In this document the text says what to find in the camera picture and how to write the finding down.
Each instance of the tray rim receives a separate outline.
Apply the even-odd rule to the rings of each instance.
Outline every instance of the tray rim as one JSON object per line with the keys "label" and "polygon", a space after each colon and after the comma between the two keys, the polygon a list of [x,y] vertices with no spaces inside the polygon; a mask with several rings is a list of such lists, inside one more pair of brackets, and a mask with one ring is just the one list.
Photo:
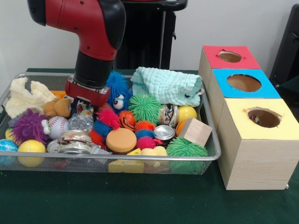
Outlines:
{"label": "tray rim", "polygon": [[[16,75],[12,81],[16,78],[30,77],[30,76],[62,76],[68,77],[72,73],[55,73],[55,72],[24,72]],[[126,78],[132,77],[132,75],[124,75]],[[0,97],[1,105],[7,99],[10,92],[10,84]],[[218,139],[217,132],[215,130],[211,109],[206,96],[206,90],[202,95],[203,106],[206,112],[206,118],[208,125],[212,128],[212,140],[215,147],[215,155],[208,157],[183,157],[183,156],[145,156],[145,155],[100,155],[100,154],[56,154],[56,153],[20,153],[20,152],[0,152],[0,156],[26,156],[26,157],[44,157],[44,158],[70,158],[70,159],[122,159],[122,160],[156,160],[156,161],[214,161],[221,156],[221,147]]]}

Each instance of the blue fuzzy toy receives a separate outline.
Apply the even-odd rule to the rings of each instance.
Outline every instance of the blue fuzzy toy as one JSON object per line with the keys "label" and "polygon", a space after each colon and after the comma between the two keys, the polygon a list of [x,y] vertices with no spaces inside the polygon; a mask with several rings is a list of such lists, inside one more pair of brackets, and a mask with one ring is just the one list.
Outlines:
{"label": "blue fuzzy toy", "polygon": [[110,73],[106,85],[111,89],[107,102],[114,112],[119,114],[121,111],[127,110],[133,91],[128,89],[126,78],[120,72],[113,71]]}
{"label": "blue fuzzy toy", "polygon": [[135,135],[137,137],[137,140],[142,137],[151,137],[151,138],[155,137],[155,133],[153,131],[146,130],[146,129],[141,129],[141,130],[137,131],[135,133]]}
{"label": "blue fuzzy toy", "polygon": [[104,123],[100,122],[99,120],[97,120],[94,123],[94,130],[96,131],[96,133],[98,133],[100,136],[102,136],[104,138],[104,140],[106,140],[107,135],[109,134],[109,132],[111,132],[113,130],[113,128],[105,125]]}

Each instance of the shape sorter box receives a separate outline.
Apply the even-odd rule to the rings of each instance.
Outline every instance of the shape sorter box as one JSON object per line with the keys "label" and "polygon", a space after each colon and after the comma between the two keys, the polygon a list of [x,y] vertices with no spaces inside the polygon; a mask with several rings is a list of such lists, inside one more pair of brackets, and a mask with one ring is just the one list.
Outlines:
{"label": "shape sorter box", "polygon": [[199,75],[206,91],[212,69],[261,69],[246,46],[203,46],[199,62]]}
{"label": "shape sorter box", "polygon": [[208,98],[217,130],[224,98],[280,98],[261,69],[213,69]]}
{"label": "shape sorter box", "polygon": [[226,98],[217,134],[227,190],[286,188],[299,160],[299,124],[283,99]]}

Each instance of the mint green towel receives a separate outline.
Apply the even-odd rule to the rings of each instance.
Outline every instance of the mint green towel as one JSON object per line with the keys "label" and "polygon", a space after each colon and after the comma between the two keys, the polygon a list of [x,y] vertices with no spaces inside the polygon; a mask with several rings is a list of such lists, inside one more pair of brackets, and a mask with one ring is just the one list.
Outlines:
{"label": "mint green towel", "polygon": [[152,94],[161,104],[199,106],[201,76],[139,67],[131,78],[133,95]]}

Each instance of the circular hole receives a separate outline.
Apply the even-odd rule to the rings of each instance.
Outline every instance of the circular hole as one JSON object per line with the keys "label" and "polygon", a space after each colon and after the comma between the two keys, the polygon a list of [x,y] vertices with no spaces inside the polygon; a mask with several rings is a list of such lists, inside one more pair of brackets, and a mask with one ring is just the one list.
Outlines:
{"label": "circular hole", "polygon": [[231,63],[237,63],[242,59],[241,55],[231,51],[221,51],[218,56],[221,60]]}
{"label": "circular hole", "polygon": [[255,92],[262,87],[262,84],[254,77],[244,74],[235,74],[227,78],[230,86],[243,92]]}
{"label": "circular hole", "polygon": [[273,111],[264,108],[255,108],[248,111],[248,117],[254,123],[262,127],[276,127],[280,123],[280,116]]}

